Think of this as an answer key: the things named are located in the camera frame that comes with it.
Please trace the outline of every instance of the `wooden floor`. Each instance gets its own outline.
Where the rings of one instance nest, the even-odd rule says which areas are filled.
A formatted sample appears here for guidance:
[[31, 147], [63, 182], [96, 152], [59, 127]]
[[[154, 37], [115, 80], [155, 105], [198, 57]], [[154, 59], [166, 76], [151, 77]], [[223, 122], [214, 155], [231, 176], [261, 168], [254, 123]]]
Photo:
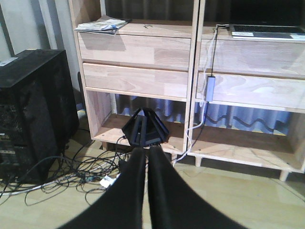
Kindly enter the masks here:
[[[84, 131], [77, 133], [70, 141], [70, 153], [77, 151], [88, 139], [87, 135]], [[101, 142], [95, 141], [81, 153], [97, 155], [102, 151], [100, 146]], [[292, 173], [284, 183], [277, 179], [279, 172], [276, 170], [209, 159], [203, 160], [201, 167], [195, 167], [193, 157], [177, 163], [175, 169], [202, 198], [250, 229], [305, 228], [304, 174]], [[41, 190], [29, 193], [27, 203], [34, 204], [30, 207], [24, 203], [25, 194], [8, 200], [3, 196], [0, 199], [0, 228], [54, 229], [89, 206], [84, 193], [74, 187], [64, 189], [58, 189], [56, 196]], [[100, 195], [88, 194], [87, 200], [93, 203]], [[146, 190], [143, 228], [151, 228]]]

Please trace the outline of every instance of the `black computer case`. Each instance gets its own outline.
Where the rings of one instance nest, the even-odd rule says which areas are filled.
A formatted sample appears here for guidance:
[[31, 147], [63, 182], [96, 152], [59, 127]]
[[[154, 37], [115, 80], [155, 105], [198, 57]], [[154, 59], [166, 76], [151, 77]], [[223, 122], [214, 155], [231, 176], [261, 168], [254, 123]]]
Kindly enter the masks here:
[[0, 178], [42, 183], [79, 125], [66, 52], [16, 57], [0, 66]]

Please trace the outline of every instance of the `paper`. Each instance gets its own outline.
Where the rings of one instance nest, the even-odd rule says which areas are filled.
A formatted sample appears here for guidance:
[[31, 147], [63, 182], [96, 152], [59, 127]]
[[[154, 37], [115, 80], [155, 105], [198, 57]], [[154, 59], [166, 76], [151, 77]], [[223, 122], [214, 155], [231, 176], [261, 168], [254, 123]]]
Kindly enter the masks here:
[[115, 19], [103, 15], [97, 21], [79, 24], [74, 30], [89, 33], [103, 33], [115, 35], [116, 31], [127, 23], [128, 21]]

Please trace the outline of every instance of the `drawer front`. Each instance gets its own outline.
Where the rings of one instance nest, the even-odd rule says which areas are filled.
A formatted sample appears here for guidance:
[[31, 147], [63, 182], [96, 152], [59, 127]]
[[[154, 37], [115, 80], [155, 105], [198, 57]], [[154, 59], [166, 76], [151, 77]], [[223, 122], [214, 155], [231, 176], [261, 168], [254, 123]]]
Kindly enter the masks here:
[[[209, 45], [210, 40], [202, 40], [200, 71], [205, 67]], [[213, 68], [223, 73], [304, 75], [305, 44], [218, 40]]]
[[187, 71], [191, 40], [130, 35], [78, 33], [86, 62]]
[[83, 64], [86, 87], [186, 98], [187, 72]]
[[[215, 75], [213, 102], [305, 109], [305, 80], [242, 75]], [[201, 98], [203, 73], [199, 73], [197, 98]]]

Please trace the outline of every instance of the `wall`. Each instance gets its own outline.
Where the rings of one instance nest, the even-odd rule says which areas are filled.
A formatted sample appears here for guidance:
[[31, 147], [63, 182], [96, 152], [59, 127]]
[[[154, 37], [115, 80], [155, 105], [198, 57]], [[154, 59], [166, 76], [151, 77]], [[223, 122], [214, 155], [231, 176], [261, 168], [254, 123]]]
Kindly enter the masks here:
[[25, 49], [65, 49], [77, 103], [77, 54], [68, 0], [0, 0], [0, 61]]

